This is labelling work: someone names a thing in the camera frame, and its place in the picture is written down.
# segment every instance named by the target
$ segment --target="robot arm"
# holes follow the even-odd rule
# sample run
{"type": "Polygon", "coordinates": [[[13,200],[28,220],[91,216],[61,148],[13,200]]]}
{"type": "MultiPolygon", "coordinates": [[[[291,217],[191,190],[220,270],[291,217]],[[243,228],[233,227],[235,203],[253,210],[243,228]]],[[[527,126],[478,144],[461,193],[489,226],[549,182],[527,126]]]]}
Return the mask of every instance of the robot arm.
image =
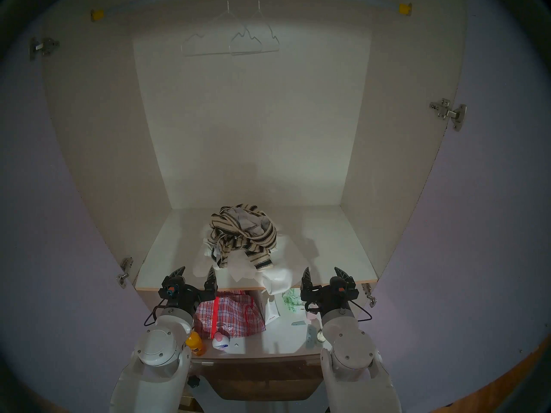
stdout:
{"type": "Polygon", "coordinates": [[[136,343],[130,364],[124,368],[111,396],[110,411],[166,412],[178,410],[191,364],[186,339],[197,306],[214,300],[218,286],[211,268],[204,290],[186,284],[184,267],[165,277],[159,290],[161,303],[152,311],[154,321],[136,343]],[[157,317],[156,311],[163,310],[157,317]]]}
{"type": "Polygon", "coordinates": [[[308,268],[300,297],[307,311],[321,315],[323,335],[331,351],[321,351],[321,369],[329,406],[334,413],[402,411],[390,376],[369,335],[360,330],[349,301],[358,298],[354,279],[335,268],[328,286],[313,286],[308,268]],[[310,308],[315,303],[317,308],[310,308]]]}
{"type": "MultiPolygon", "coordinates": [[[[151,324],[146,320],[145,325],[151,328],[136,343],[130,364],[117,381],[112,413],[173,413],[178,409],[191,364],[191,350],[185,341],[193,316],[199,303],[216,298],[218,289],[213,268],[204,290],[186,284],[183,270],[177,269],[163,281],[159,296],[167,303],[153,309],[151,324]],[[163,312],[157,317],[159,309],[163,312]]],[[[398,396],[379,353],[368,334],[359,329],[348,305],[359,295],[354,279],[338,268],[335,272],[328,286],[313,286],[306,268],[301,284],[305,309],[320,312],[323,335],[332,345],[331,351],[321,351],[331,411],[400,413],[398,396]]]]}

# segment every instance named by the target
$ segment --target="plaid bag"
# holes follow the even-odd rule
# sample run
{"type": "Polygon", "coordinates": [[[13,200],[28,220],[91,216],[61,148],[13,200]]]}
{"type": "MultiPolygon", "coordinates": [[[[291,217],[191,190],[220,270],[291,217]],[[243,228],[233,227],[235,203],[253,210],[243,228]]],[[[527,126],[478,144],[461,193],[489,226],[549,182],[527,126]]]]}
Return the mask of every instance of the plaid bag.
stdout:
{"type": "Polygon", "coordinates": [[[215,300],[201,302],[194,325],[201,339],[212,339],[217,331],[231,338],[266,330],[258,307],[244,291],[219,291],[215,300]]]}

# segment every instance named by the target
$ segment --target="wire hanger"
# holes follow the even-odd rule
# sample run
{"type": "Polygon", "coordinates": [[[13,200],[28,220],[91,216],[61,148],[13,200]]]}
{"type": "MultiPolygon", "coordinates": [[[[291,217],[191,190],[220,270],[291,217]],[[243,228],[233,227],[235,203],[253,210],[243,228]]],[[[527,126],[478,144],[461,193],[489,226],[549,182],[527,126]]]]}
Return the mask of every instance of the wire hanger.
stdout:
{"type": "Polygon", "coordinates": [[[275,40],[275,47],[276,49],[275,50],[268,50],[266,49],[265,47],[263,47],[262,49],[262,52],[268,52],[268,51],[279,51],[279,39],[276,37],[276,35],[274,35],[274,31],[272,29],[272,27],[270,26],[270,23],[268,23],[268,20],[266,19],[266,17],[264,16],[262,10],[260,10],[260,0],[258,0],[258,10],[256,10],[254,12],[254,14],[251,16],[251,18],[249,19],[249,23],[252,19],[255,18],[255,16],[259,14],[260,15],[260,18],[262,20],[262,22],[264,23],[264,25],[266,25],[268,27],[268,29],[270,30],[270,37],[272,37],[273,40],[275,40]]]}
{"type": "Polygon", "coordinates": [[[186,44],[188,44],[193,38],[197,37],[199,39],[203,39],[206,34],[200,34],[198,32],[190,35],[183,43],[182,45],[180,46],[180,49],[183,53],[184,56],[209,56],[209,55],[212,55],[212,54],[232,54],[233,56],[236,56],[236,55],[240,55],[240,54],[256,54],[256,53],[260,53],[262,51],[262,42],[256,38],[255,36],[252,36],[251,35],[251,32],[249,31],[249,29],[247,28],[247,26],[245,26],[240,20],[239,18],[233,14],[231,11],[230,11],[230,1],[229,0],[226,0],[226,3],[228,5],[227,7],[227,10],[220,13],[218,16],[216,16],[214,19],[211,19],[209,22],[207,22],[205,24],[205,26],[210,26],[212,24],[214,24],[215,22],[218,22],[219,20],[221,20],[224,16],[230,16],[233,18],[233,20],[236,20],[242,27],[243,27],[243,33],[241,33],[241,30],[237,31],[237,33],[231,38],[230,42],[228,43],[228,51],[224,51],[224,52],[207,52],[207,53],[189,53],[187,52],[187,47],[186,47],[186,44]],[[253,51],[235,51],[235,50],[232,50],[232,43],[234,42],[234,40],[237,38],[237,37],[240,37],[240,38],[244,38],[245,35],[247,35],[249,37],[249,39],[255,44],[257,45],[257,50],[253,50],[253,51]]]}

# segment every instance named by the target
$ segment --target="door hinge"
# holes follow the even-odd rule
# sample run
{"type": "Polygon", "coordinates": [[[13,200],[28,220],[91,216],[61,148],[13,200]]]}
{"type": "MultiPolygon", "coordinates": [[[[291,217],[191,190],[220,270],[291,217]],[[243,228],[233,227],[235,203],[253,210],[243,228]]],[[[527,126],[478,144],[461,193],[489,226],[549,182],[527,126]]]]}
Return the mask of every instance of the door hinge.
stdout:
{"type": "Polygon", "coordinates": [[[377,299],[374,296],[371,296],[371,284],[368,282],[362,283],[361,287],[364,289],[365,297],[368,298],[369,306],[373,308],[377,303],[377,299]]]}
{"type": "Polygon", "coordinates": [[[117,282],[122,288],[126,287],[126,279],[129,277],[128,271],[132,267],[134,259],[131,257],[125,258],[121,263],[122,274],[117,275],[117,282]]]}
{"type": "Polygon", "coordinates": [[[29,60],[32,62],[39,53],[42,53],[43,56],[49,56],[52,54],[52,51],[58,47],[59,41],[53,38],[46,37],[42,39],[42,42],[39,42],[33,37],[29,43],[29,60]]]}
{"type": "Polygon", "coordinates": [[[431,102],[430,108],[434,109],[436,116],[446,120],[450,118],[453,122],[453,128],[456,131],[461,130],[463,121],[465,121],[465,113],[467,112],[467,105],[460,104],[459,108],[451,110],[450,100],[442,99],[440,102],[431,102]]]}

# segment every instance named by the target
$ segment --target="cable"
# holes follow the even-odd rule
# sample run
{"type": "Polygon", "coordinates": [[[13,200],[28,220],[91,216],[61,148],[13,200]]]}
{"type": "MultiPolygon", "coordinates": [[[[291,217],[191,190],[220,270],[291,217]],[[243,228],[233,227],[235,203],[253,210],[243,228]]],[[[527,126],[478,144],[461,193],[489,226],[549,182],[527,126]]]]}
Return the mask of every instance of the cable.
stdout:
{"type": "Polygon", "coordinates": [[[359,319],[358,320],[358,323],[361,323],[362,321],[371,321],[373,319],[373,316],[368,312],[366,311],[365,309],[363,309],[361,306],[359,306],[356,302],[354,302],[353,300],[351,300],[351,302],[353,304],[355,304],[358,308],[360,308],[362,311],[364,311],[367,315],[369,315],[369,318],[366,318],[366,319],[359,319]]]}
{"type": "Polygon", "coordinates": [[[147,318],[145,319],[145,321],[143,322],[143,325],[145,327],[149,326],[149,325],[153,325],[155,324],[155,322],[157,321],[157,316],[155,315],[155,311],[157,310],[157,308],[159,308],[162,304],[162,302],[164,301],[165,299],[161,299],[161,301],[159,302],[159,304],[157,306],[155,306],[153,308],[153,310],[151,311],[151,314],[149,314],[147,316],[147,318]],[[151,318],[151,316],[153,316],[153,322],[152,323],[149,323],[149,324],[146,324],[147,320],[149,320],[151,318]]]}

